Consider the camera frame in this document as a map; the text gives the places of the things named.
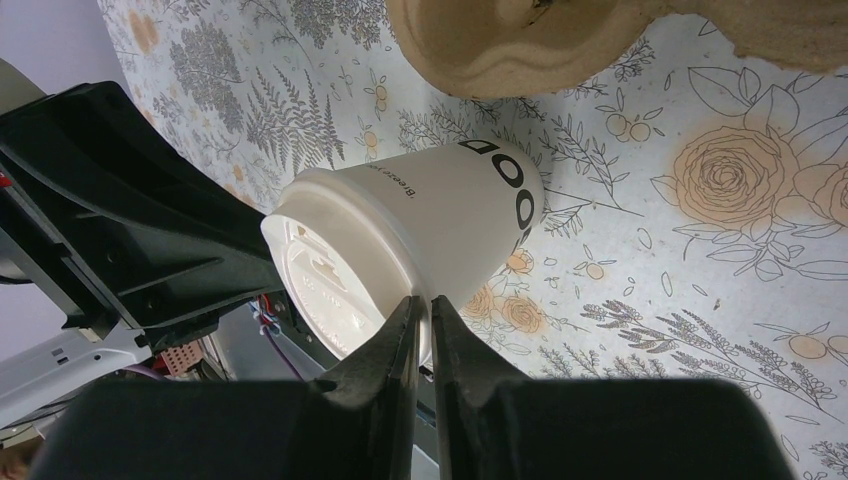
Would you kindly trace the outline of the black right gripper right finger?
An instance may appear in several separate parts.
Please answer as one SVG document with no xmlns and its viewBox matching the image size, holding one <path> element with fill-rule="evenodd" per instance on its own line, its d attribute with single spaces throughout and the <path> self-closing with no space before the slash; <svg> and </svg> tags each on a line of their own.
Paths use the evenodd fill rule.
<svg viewBox="0 0 848 480">
<path fill-rule="evenodd" d="M 741 390 L 687 379 L 535 380 L 451 302 L 431 304 L 445 479 L 788 479 Z"/>
</svg>

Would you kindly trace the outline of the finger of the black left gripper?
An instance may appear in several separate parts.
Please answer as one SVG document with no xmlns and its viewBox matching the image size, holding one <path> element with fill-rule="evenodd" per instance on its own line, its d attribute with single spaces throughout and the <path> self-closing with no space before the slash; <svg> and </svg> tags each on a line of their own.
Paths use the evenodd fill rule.
<svg viewBox="0 0 848 480">
<path fill-rule="evenodd" d="M 69 329 L 101 340 L 125 324 L 159 352 L 282 289 L 262 214 L 181 157 L 114 82 L 4 113 L 1 171 L 1 278 L 36 284 Z"/>
</svg>

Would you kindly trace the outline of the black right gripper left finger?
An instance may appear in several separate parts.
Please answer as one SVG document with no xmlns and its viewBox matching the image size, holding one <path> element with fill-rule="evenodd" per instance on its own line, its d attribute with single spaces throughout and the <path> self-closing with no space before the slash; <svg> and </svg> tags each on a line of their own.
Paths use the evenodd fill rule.
<svg viewBox="0 0 848 480">
<path fill-rule="evenodd" d="M 406 297 L 310 381 L 113 381 L 78 396 L 33 479 L 407 479 L 419 323 Z"/>
</svg>

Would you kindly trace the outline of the single white paper cup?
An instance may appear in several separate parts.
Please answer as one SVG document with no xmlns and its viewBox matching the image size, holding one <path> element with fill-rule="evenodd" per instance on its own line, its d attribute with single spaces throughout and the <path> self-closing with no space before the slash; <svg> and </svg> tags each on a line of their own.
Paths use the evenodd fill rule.
<svg viewBox="0 0 848 480">
<path fill-rule="evenodd" d="M 503 140 L 471 139 L 337 170 L 401 242 L 430 296 L 466 304 L 540 222 L 539 167 Z"/>
</svg>

